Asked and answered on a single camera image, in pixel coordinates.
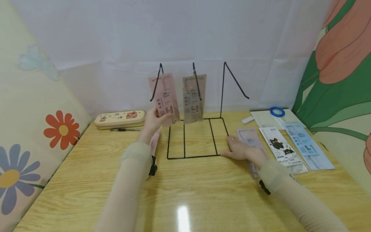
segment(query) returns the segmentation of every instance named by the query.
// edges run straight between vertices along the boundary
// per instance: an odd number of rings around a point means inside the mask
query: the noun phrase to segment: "black strap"
[[[154,176],[156,174],[157,166],[155,165],[155,163],[156,163],[156,157],[152,156],[152,166],[150,169],[149,176]]]
[[[270,191],[265,187],[262,180],[259,181],[260,187],[265,191],[266,194],[270,195]]]

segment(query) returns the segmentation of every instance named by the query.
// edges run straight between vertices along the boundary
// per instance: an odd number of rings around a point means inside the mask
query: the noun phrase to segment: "wrist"
[[[153,130],[143,128],[143,130],[140,132],[137,138],[137,142],[143,142],[149,145],[151,142],[152,136],[155,134],[155,132]]]
[[[247,154],[248,155],[246,155],[246,156],[248,157],[248,159],[251,160],[251,162],[253,164],[255,164],[255,166],[259,170],[269,160],[269,158],[265,155],[264,151],[262,149],[259,149],[259,148],[254,148],[253,151],[249,151]]]

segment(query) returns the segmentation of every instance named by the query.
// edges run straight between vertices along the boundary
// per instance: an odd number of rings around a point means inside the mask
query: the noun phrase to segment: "blue tape roll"
[[[285,111],[279,107],[272,107],[269,109],[269,111],[271,115],[278,118],[282,118],[285,115]]]

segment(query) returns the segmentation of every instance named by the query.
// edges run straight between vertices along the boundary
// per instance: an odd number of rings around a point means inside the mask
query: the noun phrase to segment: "gray ruler package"
[[[266,157],[268,157],[267,152],[259,139],[259,136],[255,130],[255,128],[244,128],[244,129],[237,129],[236,130],[238,138],[241,142],[246,143],[251,147],[261,148]],[[247,161],[250,167],[251,175],[254,178],[259,178],[259,169],[250,161]]]
[[[201,99],[198,95],[195,76],[183,77],[184,124],[203,120],[206,91],[206,74],[197,75]]]

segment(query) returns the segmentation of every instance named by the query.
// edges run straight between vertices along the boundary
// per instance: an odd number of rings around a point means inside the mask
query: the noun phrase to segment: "orange tulip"
[[[324,27],[346,0],[334,0]],[[334,84],[347,78],[371,52],[371,1],[355,1],[349,12],[324,35],[316,49],[319,80]]]

